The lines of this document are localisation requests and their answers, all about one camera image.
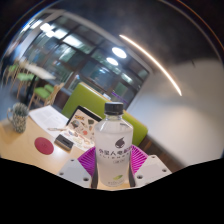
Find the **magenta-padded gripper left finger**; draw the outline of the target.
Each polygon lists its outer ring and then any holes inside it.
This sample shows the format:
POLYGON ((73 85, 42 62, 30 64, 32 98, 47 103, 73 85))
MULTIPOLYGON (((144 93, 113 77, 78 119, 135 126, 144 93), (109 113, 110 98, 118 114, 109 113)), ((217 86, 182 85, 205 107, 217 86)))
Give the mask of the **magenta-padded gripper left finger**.
POLYGON ((95 148, 92 147, 77 159, 69 159, 57 175, 78 186, 90 188, 95 170, 95 148))

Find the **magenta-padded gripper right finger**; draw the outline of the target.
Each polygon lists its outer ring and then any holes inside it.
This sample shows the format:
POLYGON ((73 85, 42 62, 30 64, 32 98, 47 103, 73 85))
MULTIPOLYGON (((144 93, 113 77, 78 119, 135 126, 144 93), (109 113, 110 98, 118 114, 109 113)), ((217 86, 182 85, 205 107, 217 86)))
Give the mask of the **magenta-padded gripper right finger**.
POLYGON ((147 155, 137 146, 131 148, 130 170, 135 188, 146 186, 171 174, 156 155, 147 155))

